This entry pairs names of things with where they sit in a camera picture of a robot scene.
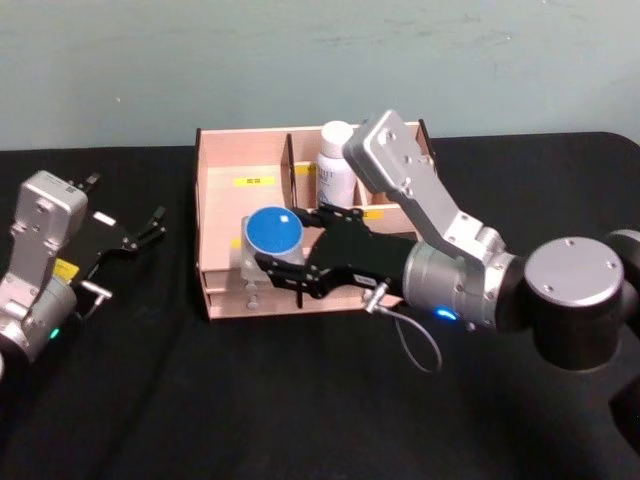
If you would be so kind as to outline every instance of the wooden organizer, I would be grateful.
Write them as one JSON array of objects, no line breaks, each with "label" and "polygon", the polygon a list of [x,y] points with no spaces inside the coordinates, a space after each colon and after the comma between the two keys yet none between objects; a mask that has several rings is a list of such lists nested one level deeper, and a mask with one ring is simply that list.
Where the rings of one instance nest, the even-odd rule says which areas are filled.
[{"label": "wooden organizer", "polygon": [[[431,149],[424,123],[411,122],[407,127],[427,155]],[[270,283],[249,291],[240,276],[243,217],[271,205],[315,207],[320,129],[198,130],[196,266],[210,319],[361,308],[363,289],[359,287],[338,288],[322,300],[305,295],[303,308],[299,309],[295,292],[274,288]],[[365,223],[372,230],[415,233],[397,204],[384,194],[372,195],[360,181],[355,203],[364,210]],[[321,233],[320,229],[305,229],[305,255]],[[248,306],[253,295],[257,296],[257,308],[255,302],[254,308]],[[390,298],[387,303],[395,301]]]}]

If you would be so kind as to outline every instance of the blue lid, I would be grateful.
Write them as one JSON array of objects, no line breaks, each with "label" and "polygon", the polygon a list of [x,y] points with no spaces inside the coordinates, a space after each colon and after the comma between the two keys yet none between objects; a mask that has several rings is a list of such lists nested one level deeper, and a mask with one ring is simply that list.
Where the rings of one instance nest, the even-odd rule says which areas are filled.
[{"label": "blue lid", "polygon": [[283,207],[261,208],[249,217],[245,227],[247,240],[258,251],[283,255],[302,241],[302,223]]}]

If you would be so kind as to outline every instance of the black table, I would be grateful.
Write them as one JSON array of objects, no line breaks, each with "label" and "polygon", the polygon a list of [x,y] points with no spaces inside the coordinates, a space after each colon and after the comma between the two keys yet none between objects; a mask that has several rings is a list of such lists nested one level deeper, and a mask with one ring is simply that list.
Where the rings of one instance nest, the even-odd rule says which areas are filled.
[{"label": "black table", "polygon": [[[560,235],[640,227],[640,149],[610,134],[442,139],[460,206],[526,254]],[[0,231],[21,181],[92,171],[92,206],[135,228],[167,207],[165,241],[105,267],[116,292],[0,386],[2,479],[638,478],[609,398],[640,372],[565,373],[530,333],[422,321],[445,366],[425,376],[387,320],[361,313],[209,324],[194,278],[190,147],[0,153]],[[0,239],[3,266],[10,248]]]}]

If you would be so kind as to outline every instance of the wooden drawer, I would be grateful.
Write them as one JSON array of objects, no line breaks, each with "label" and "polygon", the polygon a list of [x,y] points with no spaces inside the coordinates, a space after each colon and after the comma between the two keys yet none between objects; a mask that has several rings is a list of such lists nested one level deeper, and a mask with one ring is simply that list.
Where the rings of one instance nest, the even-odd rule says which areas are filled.
[{"label": "wooden drawer", "polygon": [[[407,126],[427,155],[422,122]],[[248,290],[240,276],[241,221],[265,206],[315,207],[315,158],[321,127],[199,130],[197,137],[197,270],[210,319],[351,310],[361,307],[363,291],[343,287],[323,300],[259,284]],[[358,181],[356,207],[365,222],[383,233],[415,232],[398,205],[385,195],[372,195]],[[321,234],[307,228],[305,254]]]}]

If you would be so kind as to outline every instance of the wall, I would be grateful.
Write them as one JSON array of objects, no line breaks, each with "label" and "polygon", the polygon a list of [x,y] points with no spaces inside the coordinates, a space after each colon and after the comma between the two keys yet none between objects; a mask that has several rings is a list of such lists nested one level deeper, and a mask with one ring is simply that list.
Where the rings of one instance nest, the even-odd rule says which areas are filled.
[{"label": "wall", "polygon": [[4,0],[0,149],[359,121],[640,142],[636,0]]}]

